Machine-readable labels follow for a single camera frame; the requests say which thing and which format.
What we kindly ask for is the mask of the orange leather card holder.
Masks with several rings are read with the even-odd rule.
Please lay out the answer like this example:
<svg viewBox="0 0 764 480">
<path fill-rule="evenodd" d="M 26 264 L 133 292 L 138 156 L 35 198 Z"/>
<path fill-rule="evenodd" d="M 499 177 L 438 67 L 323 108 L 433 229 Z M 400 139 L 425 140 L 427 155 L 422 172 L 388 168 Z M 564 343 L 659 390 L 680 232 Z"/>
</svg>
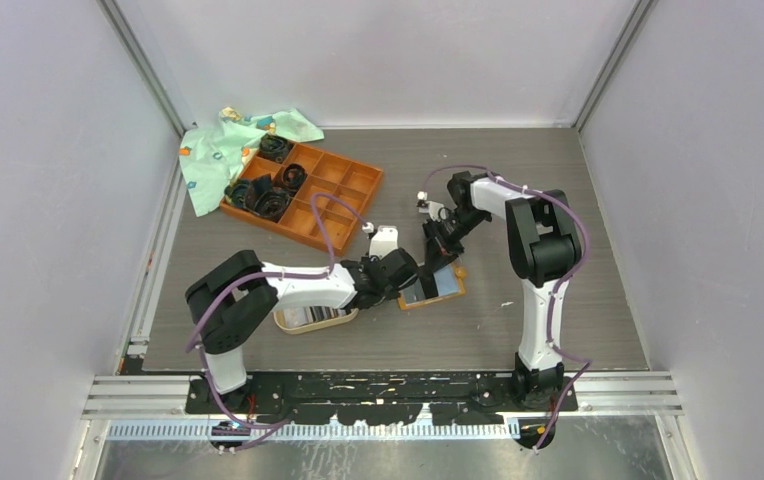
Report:
<svg viewBox="0 0 764 480">
<path fill-rule="evenodd" d="M 468 272 L 454 262 L 434 273 L 431 281 L 416 281 L 400 292 L 399 308 L 403 311 L 431 305 L 462 296 L 466 293 L 464 280 Z"/>
</svg>

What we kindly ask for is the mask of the dark grey credit card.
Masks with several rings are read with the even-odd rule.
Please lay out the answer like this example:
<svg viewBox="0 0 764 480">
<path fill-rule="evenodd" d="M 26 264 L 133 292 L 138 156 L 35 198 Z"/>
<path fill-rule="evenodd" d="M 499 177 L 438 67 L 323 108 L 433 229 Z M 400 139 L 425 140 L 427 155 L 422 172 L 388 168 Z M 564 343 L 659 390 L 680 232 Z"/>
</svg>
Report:
<svg viewBox="0 0 764 480">
<path fill-rule="evenodd" d="M 398 299 L 402 309 L 416 308 L 431 302 L 439 297 L 437 283 L 433 281 L 421 281 L 419 277 L 411 285 L 400 291 Z"/>
</svg>

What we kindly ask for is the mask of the oval wooden card tray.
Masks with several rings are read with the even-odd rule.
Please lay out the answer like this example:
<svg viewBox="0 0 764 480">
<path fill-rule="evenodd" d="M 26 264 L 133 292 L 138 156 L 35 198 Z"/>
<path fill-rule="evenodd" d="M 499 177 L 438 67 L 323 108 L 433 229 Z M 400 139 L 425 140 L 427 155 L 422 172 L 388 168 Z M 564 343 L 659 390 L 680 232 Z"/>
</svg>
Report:
<svg viewBox="0 0 764 480">
<path fill-rule="evenodd" d="M 352 321 L 358 311 L 329 307 L 306 307 L 273 312 L 277 327 L 289 335 L 300 335 Z"/>
</svg>

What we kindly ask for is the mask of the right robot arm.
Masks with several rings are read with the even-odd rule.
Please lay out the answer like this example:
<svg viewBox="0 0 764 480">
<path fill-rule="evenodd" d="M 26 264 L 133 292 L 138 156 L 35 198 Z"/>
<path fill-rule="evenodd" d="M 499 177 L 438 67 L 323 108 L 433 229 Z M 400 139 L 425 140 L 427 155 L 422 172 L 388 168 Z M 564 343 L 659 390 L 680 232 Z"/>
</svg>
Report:
<svg viewBox="0 0 764 480">
<path fill-rule="evenodd" d="M 447 190 L 453 208 L 430 200 L 425 189 L 417 193 L 416 207 L 428 217 L 422 225 L 423 294 L 438 297 L 436 273 L 463 254 L 462 241 L 477 226 L 495 218 L 505 222 L 510 264 L 524 293 L 523 332 L 510 389 L 520 407 L 538 410 L 564 385 L 562 303 L 569 279 L 584 259 L 586 233 L 561 190 L 518 186 L 491 170 L 458 172 Z"/>
</svg>

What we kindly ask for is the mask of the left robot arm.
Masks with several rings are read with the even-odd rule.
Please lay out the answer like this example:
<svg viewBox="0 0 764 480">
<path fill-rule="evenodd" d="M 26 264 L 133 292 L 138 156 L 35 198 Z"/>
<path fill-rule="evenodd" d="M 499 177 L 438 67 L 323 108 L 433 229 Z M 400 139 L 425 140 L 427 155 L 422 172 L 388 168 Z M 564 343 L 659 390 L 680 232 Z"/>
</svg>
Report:
<svg viewBox="0 0 764 480">
<path fill-rule="evenodd" d="M 227 413 L 250 397 L 243 345 L 274 311 L 324 307 L 351 312 L 376 307 L 415 283 L 419 267 L 396 248 L 382 257 L 342 260 L 327 267 L 283 267 L 241 250 L 188 287 L 194 321 L 187 351 L 200 350 L 210 398 Z"/>
</svg>

